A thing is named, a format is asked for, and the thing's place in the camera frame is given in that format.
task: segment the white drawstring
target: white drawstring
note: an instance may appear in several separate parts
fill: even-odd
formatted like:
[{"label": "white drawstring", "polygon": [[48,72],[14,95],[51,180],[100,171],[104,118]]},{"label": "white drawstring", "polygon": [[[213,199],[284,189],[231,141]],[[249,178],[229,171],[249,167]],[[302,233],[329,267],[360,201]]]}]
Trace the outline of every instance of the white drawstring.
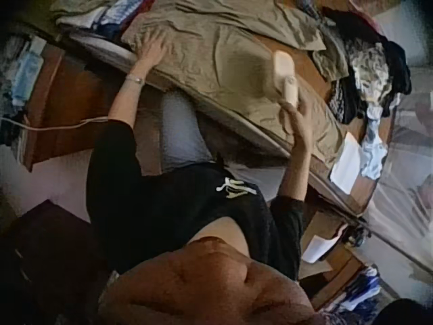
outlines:
[{"label": "white drawstring", "polygon": [[222,190],[225,189],[225,191],[228,193],[228,195],[226,196],[227,198],[237,198],[238,196],[242,196],[247,193],[257,195],[256,190],[252,188],[248,188],[247,186],[242,186],[244,184],[245,182],[243,181],[229,179],[228,177],[226,177],[224,184],[222,186],[217,187],[216,191],[221,192]]}]

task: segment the black clothing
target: black clothing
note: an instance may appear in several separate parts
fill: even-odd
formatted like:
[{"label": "black clothing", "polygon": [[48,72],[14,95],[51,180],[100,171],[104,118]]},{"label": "black clothing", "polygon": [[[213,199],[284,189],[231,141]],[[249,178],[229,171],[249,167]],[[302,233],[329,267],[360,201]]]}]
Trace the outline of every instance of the black clothing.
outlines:
[{"label": "black clothing", "polygon": [[[341,12],[328,7],[322,9],[323,15],[333,20],[344,40],[362,39],[371,44],[381,43],[384,47],[386,63],[392,80],[391,92],[380,103],[384,108],[382,117],[390,116],[390,103],[397,93],[409,95],[412,92],[411,72],[406,64],[405,50],[398,44],[389,41],[385,36],[377,33],[364,18],[353,12]],[[357,94],[355,76],[349,67],[349,77],[341,79],[344,94],[345,117],[342,123],[349,124],[357,115],[365,116],[367,104]]]},{"label": "black clothing", "polygon": [[277,197],[269,210],[257,191],[236,198],[216,188],[231,174],[216,164],[190,165],[143,177],[133,130],[110,121],[92,153],[87,210],[112,267],[124,273],[166,251],[183,247],[220,217],[242,229],[251,258],[296,280],[300,263],[303,203]]}]

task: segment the khaki fabric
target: khaki fabric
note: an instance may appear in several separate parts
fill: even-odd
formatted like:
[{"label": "khaki fabric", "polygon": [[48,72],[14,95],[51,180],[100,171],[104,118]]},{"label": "khaki fabric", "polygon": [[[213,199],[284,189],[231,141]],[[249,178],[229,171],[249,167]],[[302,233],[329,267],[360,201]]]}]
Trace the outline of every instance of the khaki fabric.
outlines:
[{"label": "khaki fabric", "polygon": [[249,30],[297,49],[326,48],[314,19],[270,0],[157,0],[150,12],[134,19],[130,30],[165,22],[180,30],[193,31],[197,26],[200,33],[204,20]]},{"label": "khaki fabric", "polygon": [[347,55],[343,40],[336,27],[322,24],[320,27],[326,50],[311,54],[317,70],[327,81],[340,80],[349,75]]},{"label": "khaki fabric", "polygon": [[[292,147],[292,134],[286,134],[279,122],[279,105],[268,100],[263,91],[270,73],[271,52],[260,41],[244,29],[213,22],[207,15],[190,19],[189,15],[179,14],[175,18],[158,10],[156,15],[158,18],[150,12],[144,15],[146,19],[136,18],[122,40],[137,50],[144,33],[167,30],[174,41],[156,67],[159,74],[215,109],[240,114],[284,148]],[[300,77],[299,84],[313,107],[314,155],[330,166],[339,155],[343,131],[310,85]]]}]

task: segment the wooden table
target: wooden table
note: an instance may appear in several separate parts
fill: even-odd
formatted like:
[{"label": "wooden table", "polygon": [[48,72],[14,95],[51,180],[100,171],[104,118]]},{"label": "wooden table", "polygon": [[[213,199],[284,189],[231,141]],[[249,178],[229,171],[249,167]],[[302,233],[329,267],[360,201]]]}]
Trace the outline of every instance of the wooden table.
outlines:
[{"label": "wooden table", "polygon": [[[97,77],[59,47],[47,44],[41,56],[43,67],[26,105],[32,127],[75,125],[108,114],[120,85]],[[89,123],[78,129],[27,131],[22,163],[32,171],[35,163],[90,149],[100,127]]]}]

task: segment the white cable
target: white cable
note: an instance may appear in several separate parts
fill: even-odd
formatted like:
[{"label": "white cable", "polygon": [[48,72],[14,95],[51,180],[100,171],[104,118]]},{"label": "white cable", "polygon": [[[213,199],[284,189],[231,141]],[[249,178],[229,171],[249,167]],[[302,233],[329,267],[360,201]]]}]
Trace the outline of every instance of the white cable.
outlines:
[{"label": "white cable", "polygon": [[17,125],[19,127],[22,127],[23,129],[27,129],[30,131],[52,131],[52,130],[70,130],[70,129],[76,129],[79,127],[82,127],[83,125],[86,125],[87,123],[102,123],[108,121],[108,116],[101,116],[101,117],[94,117],[94,118],[86,118],[84,120],[81,120],[79,124],[75,125],[65,125],[63,127],[30,127],[28,125],[16,122],[14,120],[11,120],[7,117],[0,117],[0,121],[7,121],[9,123],[12,123],[14,125]]}]

